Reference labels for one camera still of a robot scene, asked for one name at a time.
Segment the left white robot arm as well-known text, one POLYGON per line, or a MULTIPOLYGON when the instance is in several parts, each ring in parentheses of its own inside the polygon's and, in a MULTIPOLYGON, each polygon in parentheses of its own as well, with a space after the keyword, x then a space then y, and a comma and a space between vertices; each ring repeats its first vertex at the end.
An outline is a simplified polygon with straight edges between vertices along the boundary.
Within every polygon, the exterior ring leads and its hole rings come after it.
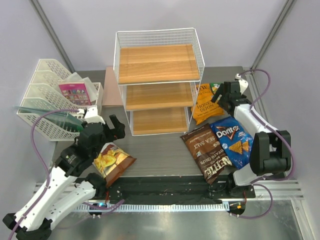
POLYGON ((102 199, 107 183, 96 173, 90 173, 67 196, 59 199, 64 190, 99 156, 103 147, 125 137, 125 126, 116 117, 113 128, 104 122, 84 123, 84 129, 74 142, 65 148, 47 179, 30 201, 16 213, 8 213, 3 223, 11 230, 9 239, 46 240, 56 225, 75 207, 87 200, 102 199))

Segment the orange honey dijon chips bag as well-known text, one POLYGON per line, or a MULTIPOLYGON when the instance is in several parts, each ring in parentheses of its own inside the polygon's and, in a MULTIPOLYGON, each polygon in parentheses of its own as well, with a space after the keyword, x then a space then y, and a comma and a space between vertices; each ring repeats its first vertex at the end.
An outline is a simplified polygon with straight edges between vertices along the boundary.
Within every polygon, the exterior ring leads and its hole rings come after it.
POLYGON ((203 83, 199 86, 195 107, 191 108, 196 125, 200 125, 210 117, 222 116, 224 114, 224 110, 217 103, 211 102, 213 96, 210 83, 203 83))

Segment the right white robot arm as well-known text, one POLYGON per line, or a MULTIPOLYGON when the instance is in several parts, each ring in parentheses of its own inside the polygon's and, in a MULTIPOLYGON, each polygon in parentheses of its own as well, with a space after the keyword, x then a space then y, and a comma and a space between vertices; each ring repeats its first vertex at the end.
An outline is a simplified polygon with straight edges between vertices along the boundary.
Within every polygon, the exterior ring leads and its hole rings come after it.
POLYGON ((235 171, 228 175, 226 193, 233 198, 244 187, 276 174, 292 172, 294 164, 291 136, 265 121, 253 102, 244 95, 244 79, 220 84, 210 103, 218 104, 228 117, 180 136, 128 135, 116 144, 137 158, 131 176, 203 174, 208 183, 225 171, 222 158, 228 158, 235 171))

